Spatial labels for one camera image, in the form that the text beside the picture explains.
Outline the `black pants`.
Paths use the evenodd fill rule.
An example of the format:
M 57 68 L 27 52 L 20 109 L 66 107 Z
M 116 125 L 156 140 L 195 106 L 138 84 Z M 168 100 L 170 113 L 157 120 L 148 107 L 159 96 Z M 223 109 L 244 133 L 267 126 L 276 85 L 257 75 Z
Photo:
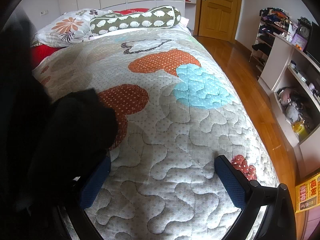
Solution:
M 118 124 L 93 89 L 53 101 L 32 74 L 30 39 L 25 17 L 1 30 L 1 239 L 63 239 L 55 212 L 83 207 Z

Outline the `wooden bedroom door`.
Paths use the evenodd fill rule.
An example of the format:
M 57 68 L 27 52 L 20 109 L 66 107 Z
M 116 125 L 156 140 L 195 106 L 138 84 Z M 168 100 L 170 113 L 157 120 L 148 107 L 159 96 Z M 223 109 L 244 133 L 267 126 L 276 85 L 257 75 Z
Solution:
M 235 42 L 242 0 L 196 0 L 194 34 Z

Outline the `yellow printed poster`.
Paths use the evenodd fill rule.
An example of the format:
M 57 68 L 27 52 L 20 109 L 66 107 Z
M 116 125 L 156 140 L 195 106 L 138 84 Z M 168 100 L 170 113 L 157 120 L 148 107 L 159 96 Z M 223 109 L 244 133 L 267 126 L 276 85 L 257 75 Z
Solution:
M 304 212 L 319 206 L 319 173 L 295 188 L 296 213 Z

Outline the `yellow bottle on shelf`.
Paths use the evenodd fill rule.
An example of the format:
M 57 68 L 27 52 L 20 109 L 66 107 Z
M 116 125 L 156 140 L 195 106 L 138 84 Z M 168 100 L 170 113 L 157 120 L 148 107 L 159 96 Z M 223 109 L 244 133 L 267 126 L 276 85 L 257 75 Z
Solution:
M 298 134 L 300 140 L 304 140 L 308 136 L 308 131 L 306 130 L 306 127 L 304 125 L 304 120 L 300 120 L 298 122 L 295 122 L 292 125 L 292 130 Z

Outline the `patchwork quilted bedspread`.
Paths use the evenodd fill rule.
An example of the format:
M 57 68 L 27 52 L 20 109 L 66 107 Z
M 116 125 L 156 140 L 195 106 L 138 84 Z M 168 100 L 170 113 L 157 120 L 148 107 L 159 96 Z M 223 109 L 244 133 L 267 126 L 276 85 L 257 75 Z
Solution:
M 183 31 L 75 44 L 33 74 L 54 100 L 93 88 L 116 112 L 111 173 L 86 210 L 104 239 L 222 239 L 240 209 L 214 171 L 217 155 L 261 185 L 279 183 L 231 82 Z

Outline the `red pillow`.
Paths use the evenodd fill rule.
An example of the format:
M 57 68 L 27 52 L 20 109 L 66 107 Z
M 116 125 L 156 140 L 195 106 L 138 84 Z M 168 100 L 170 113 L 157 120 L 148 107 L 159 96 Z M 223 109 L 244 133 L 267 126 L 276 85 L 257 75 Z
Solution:
M 31 47 L 31 68 L 35 69 L 46 57 L 52 55 L 61 48 L 53 48 L 45 44 Z

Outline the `white shelf unit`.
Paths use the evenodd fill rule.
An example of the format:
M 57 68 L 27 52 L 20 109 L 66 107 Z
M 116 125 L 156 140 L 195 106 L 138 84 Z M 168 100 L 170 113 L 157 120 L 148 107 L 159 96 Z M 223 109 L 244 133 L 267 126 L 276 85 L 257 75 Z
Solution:
M 276 120 L 295 153 L 298 171 L 305 177 L 319 169 L 319 66 L 312 58 L 276 35 L 258 82 L 270 98 Z M 304 120 L 308 136 L 300 140 L 292 130 Z

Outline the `floral white pillow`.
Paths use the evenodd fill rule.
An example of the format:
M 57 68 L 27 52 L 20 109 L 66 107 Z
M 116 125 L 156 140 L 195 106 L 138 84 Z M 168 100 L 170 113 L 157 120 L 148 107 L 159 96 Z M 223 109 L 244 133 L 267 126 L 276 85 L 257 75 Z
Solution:
M 33 37 L 33 47 L 47 45 L 52 48 L 64 48 L 81 43 L 91 34 L 90 21 L 110 11 L 82 9 L 64 13 L 52 23 L 43 27 Z

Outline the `green sheep-print bolster pillow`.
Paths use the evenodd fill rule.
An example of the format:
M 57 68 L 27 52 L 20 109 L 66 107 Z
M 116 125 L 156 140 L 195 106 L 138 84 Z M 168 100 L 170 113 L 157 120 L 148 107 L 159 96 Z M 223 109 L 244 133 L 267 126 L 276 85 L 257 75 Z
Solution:
M 181 21 L 181 12 L 173 6 L 162 5 L 146 12 L 130 14 L 108 13 L 91 19 L 89 26 L 93 36 L 109 32 L 138 28 L 170 29 Z

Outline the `black desk clock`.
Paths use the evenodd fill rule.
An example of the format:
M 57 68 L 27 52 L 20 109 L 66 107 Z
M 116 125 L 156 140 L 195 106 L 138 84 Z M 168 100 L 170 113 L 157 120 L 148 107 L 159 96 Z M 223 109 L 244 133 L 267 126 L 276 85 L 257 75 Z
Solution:
M 304 39 L 308 40 L 311 31 L 311 22 L 304 17 L 298 19 L 298 29 L 296 33 L 303 37 Z

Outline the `shoe rack with clutter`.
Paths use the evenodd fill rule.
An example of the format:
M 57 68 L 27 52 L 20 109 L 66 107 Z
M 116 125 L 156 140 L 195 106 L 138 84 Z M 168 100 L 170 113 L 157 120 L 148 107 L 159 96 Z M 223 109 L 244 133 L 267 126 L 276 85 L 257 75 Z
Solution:
M 276 35 L 291 42 L 298 25 L 293 22 L 289 13 L 281 8 L 268 7 L 259 11 L 259 28 L 252 45 L 249 61 L 257 62 L 256 68 L 262 73 L 271 53 Z

